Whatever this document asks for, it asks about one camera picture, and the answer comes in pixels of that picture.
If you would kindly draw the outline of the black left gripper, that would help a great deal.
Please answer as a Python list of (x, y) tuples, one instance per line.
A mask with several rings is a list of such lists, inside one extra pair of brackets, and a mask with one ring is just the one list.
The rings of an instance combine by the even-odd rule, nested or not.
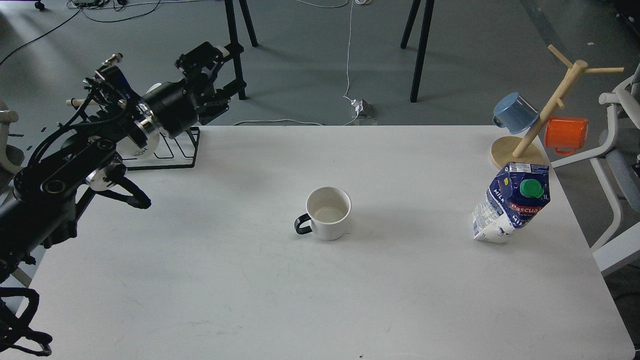
[[(232, 96), (247, 100), (243, 53), (244, 47), (238, 43), (214, 46), (205, 41), (174, 62), (182, 73), (181, 80), (162, 83), (142, 96), (142, 102), (167, 137), (177, 137), (196, 123), (208, 125), (228, 111)], [(233, 62), (234, 80), (240, 82), (215, 88), (218, 73), (229, 62)]]

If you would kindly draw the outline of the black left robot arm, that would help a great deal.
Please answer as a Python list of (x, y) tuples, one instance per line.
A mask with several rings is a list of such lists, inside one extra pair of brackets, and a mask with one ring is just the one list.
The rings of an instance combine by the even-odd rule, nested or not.
[(73, 116), (37, 146), (25, 167), (7, 165), (13, 189), (1, 205), (1, 280), (21, 263), (33, 265), (38, 246), (50, 248), (77, 236), (77, 225), (94, 196), (147, 209), (151, 199), (126, 178), (117, 144), (144, 148), (157, 133), (173, 139), (194, 124), (207, 125), (242, 95), (237, 43), (208, 42), (175, 62), (182, 79), (144, 95), (135, 92), (118, 68), (116, 53), (84, 80), (87, 97)]

